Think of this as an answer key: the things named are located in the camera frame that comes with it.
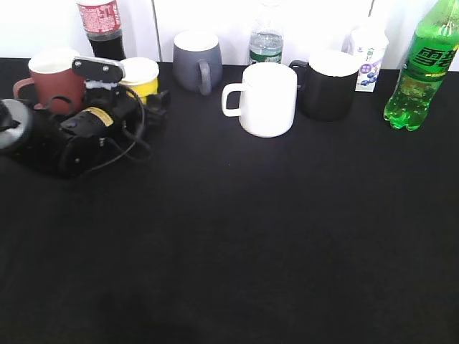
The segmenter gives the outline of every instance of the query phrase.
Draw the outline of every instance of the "yellow cup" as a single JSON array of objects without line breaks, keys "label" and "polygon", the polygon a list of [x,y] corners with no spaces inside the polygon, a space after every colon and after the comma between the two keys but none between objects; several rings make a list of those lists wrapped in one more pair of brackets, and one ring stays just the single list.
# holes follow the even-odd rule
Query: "yellow cup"
[{"label": "yellow cup", "polygon": [[158,94],[159,66],[156,62],[145,57],[132,57],[121,63],[126,75],[120,84],[137,93],[143,104],[146,104],[147,96]]}]

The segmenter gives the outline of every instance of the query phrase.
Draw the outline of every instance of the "sprite bottle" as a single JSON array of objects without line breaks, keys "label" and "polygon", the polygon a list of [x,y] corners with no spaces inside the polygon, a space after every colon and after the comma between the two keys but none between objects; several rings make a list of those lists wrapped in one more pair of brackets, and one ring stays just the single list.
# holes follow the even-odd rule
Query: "sprite bottle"
[{"label": "sprite bottle", "polygon": [[384,110],[393,128],[418,129],[459,48],[459,0],[439,0],[417,25],[397,88]]}]

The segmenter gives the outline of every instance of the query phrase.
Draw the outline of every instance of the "black mug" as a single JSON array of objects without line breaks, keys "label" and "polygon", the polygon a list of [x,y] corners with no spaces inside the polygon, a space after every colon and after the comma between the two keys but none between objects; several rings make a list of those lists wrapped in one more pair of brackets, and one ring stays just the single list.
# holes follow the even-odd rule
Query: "black mug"
[{"label": "black mug", "polygon": [[314,120],[331,122],[345,118],[351,109],[360,60],[335,50],[317,52],[308,63],[295,60],[290,68],[299,71],[298,105]]}]

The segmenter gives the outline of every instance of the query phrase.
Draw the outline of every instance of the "black table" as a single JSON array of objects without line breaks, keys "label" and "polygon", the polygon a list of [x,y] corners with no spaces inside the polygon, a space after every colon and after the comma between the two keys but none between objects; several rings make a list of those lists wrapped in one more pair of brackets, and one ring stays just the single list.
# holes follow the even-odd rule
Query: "black table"
[{"label": "black table", "polygon": [[[61,181],[0,158],[0,343],[459,342],[459,74],[416,132],[382,120],[383,71],[346,120],[272,139],[221,113],[241,74],[202,97],[162,64],[147,165]],[[0,75],[11,97],[27,62]]]}]

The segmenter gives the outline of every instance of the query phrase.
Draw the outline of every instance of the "red bottle label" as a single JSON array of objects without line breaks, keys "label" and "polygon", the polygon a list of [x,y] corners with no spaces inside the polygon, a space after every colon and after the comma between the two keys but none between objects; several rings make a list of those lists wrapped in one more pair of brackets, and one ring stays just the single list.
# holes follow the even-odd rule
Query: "red bottle label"
[{"label": "red bottle label", "polygon": [[106,34],[121,28],[120,14],[116,0],[97,6],[80,5],[81,18],[86,32]]}]

